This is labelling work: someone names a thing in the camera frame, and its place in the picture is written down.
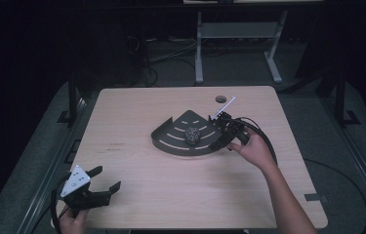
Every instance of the forearm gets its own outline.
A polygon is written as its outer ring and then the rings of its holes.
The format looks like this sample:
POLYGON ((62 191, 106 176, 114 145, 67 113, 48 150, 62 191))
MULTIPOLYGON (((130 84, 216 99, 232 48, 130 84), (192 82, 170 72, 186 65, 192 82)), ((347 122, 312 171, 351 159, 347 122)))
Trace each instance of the forearm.
POLYGON ((262 169, 280 233, 317 233, 283 174, 275 165, 262 169))

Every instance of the wooden table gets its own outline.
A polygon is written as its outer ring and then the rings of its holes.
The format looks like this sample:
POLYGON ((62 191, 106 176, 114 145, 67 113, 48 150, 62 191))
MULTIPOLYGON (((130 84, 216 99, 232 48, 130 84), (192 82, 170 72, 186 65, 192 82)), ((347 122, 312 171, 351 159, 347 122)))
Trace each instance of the wooden table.
POLYGON ((103 90, 73 163, 84 170, 102 165, 91 191, 105 191, 118 180, 108 207, 92 209, 88 227, 118 229, 274 228, 274 214, 259 169, 233 151, 184 157, 157 149, 150 134, 168 118, 187 110, 207 119, 223 104, 249 117, 270 138, 278 165, 315 227, 327 225, 302 155, 271 87, 193 87, 103 90))

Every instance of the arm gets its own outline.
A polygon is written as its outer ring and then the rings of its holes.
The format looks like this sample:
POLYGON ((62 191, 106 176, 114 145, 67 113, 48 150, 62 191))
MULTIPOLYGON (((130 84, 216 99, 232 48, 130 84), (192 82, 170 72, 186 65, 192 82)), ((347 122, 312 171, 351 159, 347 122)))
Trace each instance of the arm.
POLYGON ((227 147, 243 156, 258 167, 267 182, 280 233, 317 233, 304 209, 290 190, 283 174, 264 143, 264 140, 251 129, 245 131, 250 137, 246 145, 230 143, 227 147))

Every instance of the semicircular board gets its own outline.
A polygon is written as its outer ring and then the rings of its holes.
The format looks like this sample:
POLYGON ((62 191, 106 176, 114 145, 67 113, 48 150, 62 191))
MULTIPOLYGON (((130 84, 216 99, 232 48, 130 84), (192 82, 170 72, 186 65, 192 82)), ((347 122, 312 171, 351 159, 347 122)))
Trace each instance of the semicircular board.
POLYGON ((158 149, 179 156, 199 156, 216 150, 209 148, 222 134, 219 129, 192 110, 187 110, 175 122, 168 119, 151 134, 152 143, 158 149), (197 128, 201 137, 192 145, 185 141, 185 130, 197 128))

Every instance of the human hand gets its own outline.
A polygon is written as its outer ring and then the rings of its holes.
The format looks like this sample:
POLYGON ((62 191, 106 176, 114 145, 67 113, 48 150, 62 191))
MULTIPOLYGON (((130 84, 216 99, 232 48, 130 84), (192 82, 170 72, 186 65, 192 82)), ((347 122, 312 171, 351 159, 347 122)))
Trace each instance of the human hand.
POLYGON ((88 216, 89 210, 80 211, 77 217, 73 217, 72 209, 66 207, 66 211, 61 218, 59 223, 61 226, 62 234, 84 234, 86 230, 86 217, 88 216))
POLYGON ((244 131, 250 138, 247 144, 239 145, 231 142, 227 148, 234 150, 262 171, 269 166, 275 166, 276 164, 262 137, 250 128, 245 127, 244 131))

